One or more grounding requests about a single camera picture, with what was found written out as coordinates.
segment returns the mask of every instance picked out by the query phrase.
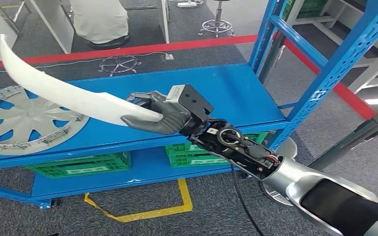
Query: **black cable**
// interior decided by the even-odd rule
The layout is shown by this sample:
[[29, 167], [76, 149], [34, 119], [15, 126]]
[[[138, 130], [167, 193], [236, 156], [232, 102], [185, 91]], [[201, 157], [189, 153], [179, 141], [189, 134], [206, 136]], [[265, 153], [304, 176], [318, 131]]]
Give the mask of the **black cable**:
[[237, 177], [235, 176], [235, 171], [234, 171], [234, 165], [233, 165], [233, 164], [231, 164], [231, 172], [232, 172], [232, 178], [234, 179], [234, 187], [235, 187], [235, 191], [237, 191], [238, 198], [240, 199], [240, 202], [241, 202], [241, 205], [242, 205], [243, 208], [244, 208], [244, 211], [246, 212], [247, 216], [249, 217], [249, 220], [250, 220], [251, 223], [253, 224], [255, 230], [257, 231], [257, 233], [258, 233], [260, 236], [264, 236], [264, 234], [261, 232], [260, 228], [257, 226], [257, 224], [255, 223], [255, 221], [253, 220], [252, 215], [250, 215], [250, 212], [249, 212], [249, 210], [247, 209], [246, 204], [244, 203], [243, 197], [241, 197], [241, 193], [240, 193], [240, 189], [239, 189], [239, 187], [238, 187]]

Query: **blue metal shelf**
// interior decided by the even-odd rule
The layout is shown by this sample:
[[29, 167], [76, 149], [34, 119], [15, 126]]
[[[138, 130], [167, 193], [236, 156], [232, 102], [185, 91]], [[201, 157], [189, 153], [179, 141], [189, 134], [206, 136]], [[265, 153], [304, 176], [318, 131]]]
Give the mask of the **blue metal shelf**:
[[131, 170], [51, 179], [36, 174], [31, 198], [42, 200], [228, 172], [229, 165], [171, 168], [164, 147], [131, 152]]
[[[287, 125], [270, 95], [246, 64], [209, 66], [72, 81], [94, 92], [126, 98], [133, 91], [158, 90], [191, 84], [215, 107], [214, 117], [225, 117], [246, 132], [280, 129]], [[88, 155], [151, 148], [184, 142], [180, 135], [163, 136], [90, 119], [70, 140], [51, 149], [22, 156], [0, 155], [0, 168], [43, 163]]]
[[[133, 91], [158, 90], [168, 93], [172, 85], [190, 83], [215, 107], [212, 113], [214, 117], [227, 119], [242, 132], [278, 130], [269, 142], [271, 149], [277, 149], [378, 39], [378, 0], [369, 0], [361, 19], [327, 60], [281, 19], [285, 5], [286, 0], [269, 0], [249, 65], [219, 65], [70, 83], [90, 91], [106, 91], [120, 98], [125, 98]], [[321, 69], [299, 101], [280, 106], [280, 109], [293, 108], [286, 118], [256, 76], [260, 75], [266, 64], [267, 52], [278, 31], [304, 51]], [[229, 170], [225, 166], [172, 169], [162, 147], [158, 146], [183, 141], [184, 137], [179, 135], [161, 136], [90, 119], [76, 136], [59, 146], [30, 155], [0, 156], [0, 168], [136, 150], [133, 151], [133, 164], [129, 172], [63, 179], [48, 179], [36, 175], [31, 194], [0, 187], [0, 197], [49, 208], [51, 198], [54, 197]]]

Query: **red floor line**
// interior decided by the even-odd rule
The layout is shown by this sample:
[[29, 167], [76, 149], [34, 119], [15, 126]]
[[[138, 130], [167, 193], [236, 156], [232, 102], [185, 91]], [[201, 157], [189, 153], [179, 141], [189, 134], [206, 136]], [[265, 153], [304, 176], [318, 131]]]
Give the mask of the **red floor line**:
[[[285, 39], [284, 45], [293, 54], [295, 54], [301, 60], [301, 62], [303, 62], [313, 73], [319, 73], [320, 69], [311, 60], [309, 60], [309, 58], [304, 53], [302, 53], [292, 42], [290, 42], [288, 39]], [[376, 112], [369, 105], [361, 100], [356, 94], [351, 92], [342, 82], [339, 82], [333, 90], [363, 119], [370, 119], [376, 114]]]
[[244, 36], [236, 36], [236, 37], [202, 39], [202, 40], [176, 42], [176, 43], [168, 43], [168, 44], [164, 43], [164, 44], [129, 47], [129, 48], [118, 48], [118, 49], [112, 49], [112, 50], [27, 57], [27, 58], [23, 58], [23, 60], [27, 62], [28, 64], [33, 65], [33, 64], [54, 63], [54, 62], [72, 61], [72, 60], [107, 58], [111, 56], [145, 54], [145, 53], [152, 53], [152, 52], [169, 52], [169, 51], [177, 51], [177, 50], [185, 50], [185, 49], [193, 49], [193, 48], [218, 47], [218, 46], [232, 45], [232, 44], [239, 44], [239, 43], [252, 43], [252, 42], [255, 42], [256, 38], [257, 38], [257, 35], [244, 35]]

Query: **gray robotic glove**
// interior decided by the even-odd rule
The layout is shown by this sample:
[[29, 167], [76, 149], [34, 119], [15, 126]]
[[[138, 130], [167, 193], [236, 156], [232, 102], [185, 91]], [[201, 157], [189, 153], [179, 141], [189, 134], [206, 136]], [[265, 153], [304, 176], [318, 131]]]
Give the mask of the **gray robotic glove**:
[[132, 115], [122, 116], [121, 120], [134, 129], [169, 135], [179, 132], [190, 119], [189, 112], [182, 112], [171, 103], [166, 102], [166, 96], [158, 91], [133, 92], [126, 100], [163, 114], [163, 118], [159, 121], [140, 120]]

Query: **robotic arm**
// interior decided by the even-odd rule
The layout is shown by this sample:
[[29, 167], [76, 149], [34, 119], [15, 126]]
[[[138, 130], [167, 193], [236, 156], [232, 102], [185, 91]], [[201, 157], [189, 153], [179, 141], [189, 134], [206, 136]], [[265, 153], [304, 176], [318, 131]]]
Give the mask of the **robotic arm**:
[[179, 132], [273, 187], [332, 235], [378, 236], [375, 194], [344, 178], [284, 158], [248, 139], [226, 120], [211, 118], [214, 108], [191, 85], [173, 86], [167, 96], [157, 91], [132, 93], [127, 100], [163, 114], [158, 122], [121, 117], [130, 127], [166, 135]]

